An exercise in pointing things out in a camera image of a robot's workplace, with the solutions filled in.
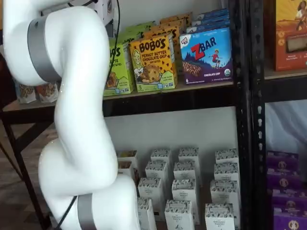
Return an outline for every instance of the bobo's oat bites box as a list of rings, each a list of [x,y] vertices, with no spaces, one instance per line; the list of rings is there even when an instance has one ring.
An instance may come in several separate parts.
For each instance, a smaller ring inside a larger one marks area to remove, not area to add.
[[[229,28],[183,34],[180,46],[187,84],[232,81]]]
[[[179,25],[165,26],[160,28],[154,28],[150,31],[144,32],[144,38],[151,38],[157,35],[171,34],[174,44],[175,61],[178,70],[178,74],[182,74],[182,58],[180,52],[179,36],[181,34],[181,29]]]
[[[177,69],[171,34],[132,41],[130,52],[138,92],[176,87]]]
[[[129,43],[110,39],[110,65],[115,56],[112,71],[106,81],[104,96],[129,94],[133,91],[134,77],[129,53]]]
[[[180,19],[185,19],[187,26],[190,26],[191,21],[192,21],[191,20],[192,19],[192,12],[174,15],[174,16],[170,16],[168,18],[163,18],[163,19],[160,20],[160,24],[171,22],[171,21],[177,21],[177,20],[180,20]]]

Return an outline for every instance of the yellow snack box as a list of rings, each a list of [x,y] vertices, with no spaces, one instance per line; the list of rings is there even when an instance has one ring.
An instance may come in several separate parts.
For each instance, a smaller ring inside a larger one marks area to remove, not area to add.
[[[178,74],[180,75],[183,73],[181,49],[180,49],[180,43],[179,43],[179,37],[181,33],[182,33],[181,28],[177,24],[173,26],[155,27],[155,28],[152,28],[152,30],[150,31],[144,32],[143,34],[144,38],[151,38],[153,36],[163,35],[163,34],[172,35],[173,43],[174,43],[176,66],[177,66]]]
[[[173,37],[162,34],[130,43],[138,92],[168,90],[177,85]]]
[[[192,12],[183,13],[183,14],[179,14],[179,15],[174,15],[174,16],[170,16],[170,17],[167,17],[167,18],[163,18],[163,19],[160,20],[160,24],[171,22],[171,21],[176,21],[176,20],[180,20],[180,19],[185,19],[186,22],[187,22],[187,26],[191,26]]]

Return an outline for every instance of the bobo's logo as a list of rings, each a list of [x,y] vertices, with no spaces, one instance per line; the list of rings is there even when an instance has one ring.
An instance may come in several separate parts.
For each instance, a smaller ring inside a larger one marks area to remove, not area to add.
[[[289,222],[289,229],[291,229],[291,230],[298,230],[298,228],[299,228],[299,224],[298,224],[298,222],[296,220],[291,220]]]
[[[205,50],[213,46],[216,46],[214,37],[210,38],[205,43],[198,43],[195,46],[192,46],[191,51],[192,53],[195,53],[195,60],[203,58],[205,56]]]
[[[165,39],[160,38],[156,41],[145,42],[140,44],[140,52],[144,52],[145,50],[155,50],[156,48],[163,49],[165,47]]]

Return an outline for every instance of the purple snack box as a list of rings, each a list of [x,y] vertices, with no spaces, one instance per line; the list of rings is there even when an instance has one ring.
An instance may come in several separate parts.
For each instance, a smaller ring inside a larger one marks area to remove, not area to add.
[[[268,151],[267,166],[269,168],[298,171],[298,154],[289,152]]]
[[[268,189],[302,189],[299,173],[296,171],[272,169],[267,170]]]
[[[274,207],[274,230],[307,229],[307,211]]]
[[[298,208],[307,210],[307,190],[273,189],[272,204],[286,210]]]

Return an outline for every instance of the child illustration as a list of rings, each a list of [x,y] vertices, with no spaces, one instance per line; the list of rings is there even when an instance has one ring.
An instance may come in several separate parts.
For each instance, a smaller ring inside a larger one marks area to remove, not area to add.
[[[295,21],[299,21],[296,30],[306,29],[306,6],[307,2],[305,0],[301,1],[297,7],[297,13],[295,16]]]
[[[212,57],[212,62],[215,63],[215,68],[219,68],[220,67],[220,59],[222,59],[221,57],[218,56],[219,54],[219,50],[216,49],[214,51],[214,54],[212,54],[212,56],[209,56],[209,57]]]
[[[135,49],[132,53],[132,62],[134,67],[134,73],[136,76],[140,76],[141,73],[143,73],[143,64],[141,62],[141,54],[140,52]]]

